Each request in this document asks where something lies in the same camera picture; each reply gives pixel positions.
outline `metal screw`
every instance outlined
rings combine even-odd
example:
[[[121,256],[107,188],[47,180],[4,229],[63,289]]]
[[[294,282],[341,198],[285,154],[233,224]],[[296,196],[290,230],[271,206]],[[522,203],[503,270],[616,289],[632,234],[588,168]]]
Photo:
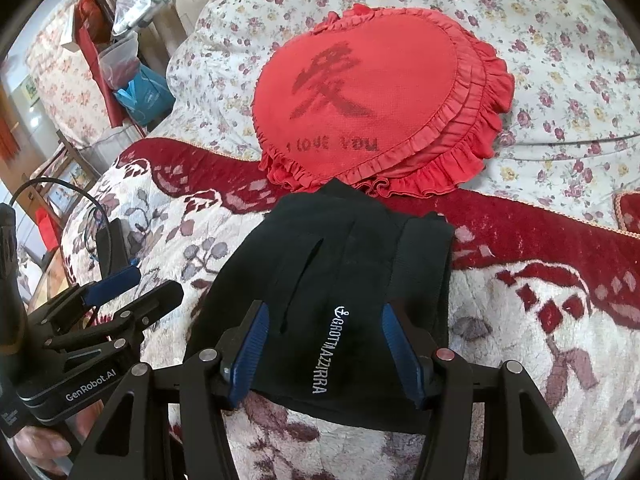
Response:
[[[453,350],[449,350],[448,348],[438,348],[436,352],[436,357],[441,359],[442,361],[453,361],[456,354]]]
[[[200,360],[207,362],[213,361],[218,357],[218,352],[216,352],[213,348],[205,348],[202,352],[200,352]]]
[[[131,373],[136,377],[140,377],[146,374],[147,370],[149,370],[149,367],[147,365],[145,365],[144,363],[138,363],[131,369]]]
[[[524,370],[524,368],[522,368],[522,365],[517,361],[508,361],[507,370],[510,371],[512,374],[519,374],[521,371]]]

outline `blue plastic bag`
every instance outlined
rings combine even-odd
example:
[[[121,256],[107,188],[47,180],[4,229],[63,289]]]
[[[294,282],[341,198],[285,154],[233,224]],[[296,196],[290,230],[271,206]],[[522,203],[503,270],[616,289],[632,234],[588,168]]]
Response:
[[[170,110],[175,103],[166,79],[144,65],[140,65],[140,72],[129,81],[126,88],[113,94],[141,126]]]

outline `black gripper frame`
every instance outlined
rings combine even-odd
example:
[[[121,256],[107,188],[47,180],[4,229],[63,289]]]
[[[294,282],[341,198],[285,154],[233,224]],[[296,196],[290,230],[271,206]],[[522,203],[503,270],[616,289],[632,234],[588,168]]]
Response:
[[[182,286],[164,282],[117,311],[113,320],[73,330],[91,309],[83,297],[93,283],[73,285],[28,316],[29,368],[2,395],[3,412],[12,415],[2,427],[12,437],[25,426],[47,426],[72,446],[73,461],[81,444],[66,420],[98,400],[107,401],[121,378],[140,360],[143,330],[182,303]]]
[[[583,479],[556,418],[519,362],[469,364],[412,325],[404,308],[391,307],[422,367],[425,396],[418,408],[433,410],[414,480],[463,479],[475,402],[484,403],[479,480]]]
[[[262,301],[241,325],[226,330],[214,349],[183,364],[153,370],[140,363],[120,382],[82,446],[68,480],[239,480],[226,438],[223,410],[229,368]],[[177,468],[168,404],[180,404],[184,467]]]
[[[69,480],[182,480],[185,473],[190,480],[238,480],[222,419],[222,410],[232,407],[225,369],[235,361],[259,305],[255,301],[242,325],[226,331],[215,349],[176,367],[134,366],[111,396]],[[418,409],[433,412],[414,480],[463,479],[475,402],[485,406],[480,480],[582,480],[551,410],[518,362],[500,368],[469,364],[438,348],[402,308],[393,309],[422,370]],[[180,403],[184,470],[172,467],[169,402]]]

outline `bed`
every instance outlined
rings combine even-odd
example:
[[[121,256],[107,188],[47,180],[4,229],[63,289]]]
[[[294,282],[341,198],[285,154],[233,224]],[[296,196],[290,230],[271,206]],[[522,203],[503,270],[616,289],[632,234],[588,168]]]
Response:
[[[140,285],[101,320],[164,280],[179,309],[148,330],[143,360],[182,359],[198,301],[285,192],[258,170],[255,81],[272,52],[354,3],[439,9],[488,41],[516,78],[496,155],[465,189],[399,210],[456,226],[451,347],[472,362],[520,360],[589,480],[613,480],[640,436],[640,97],[638,53],[602,0],[211,0],[175,52],[172,114],[94,187],[126,226]],[[82,201],[62,249],[70,277],[99,279]],[[172,410],[179,436],[179,414]],[[344,428],[251,394],[226,418],[241,478],[410,478],[420,436]],[[469,478],[477,474],[474,422]]]

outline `blue gripper pad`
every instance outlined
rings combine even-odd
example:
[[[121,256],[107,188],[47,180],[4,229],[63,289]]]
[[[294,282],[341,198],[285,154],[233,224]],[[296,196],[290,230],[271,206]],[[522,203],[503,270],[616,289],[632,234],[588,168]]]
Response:
[[[396,364],[404,394],[420,409],[425,398],[422,366],[388,303],[382,308],[382,332]]]
[[[90,286],[82,295],[86,306],[101,306],[114,300],[140,283],[140,269],[135,266],[124,269]]]
[[[261,304],[255,314],[254,322],[247,331],[242,347],[230,370],[230,384],[228,401],[236,408],[246,397],[254,380],[258,361],[262,355],[264,342],[267,341],[269,331],[269,307]]]

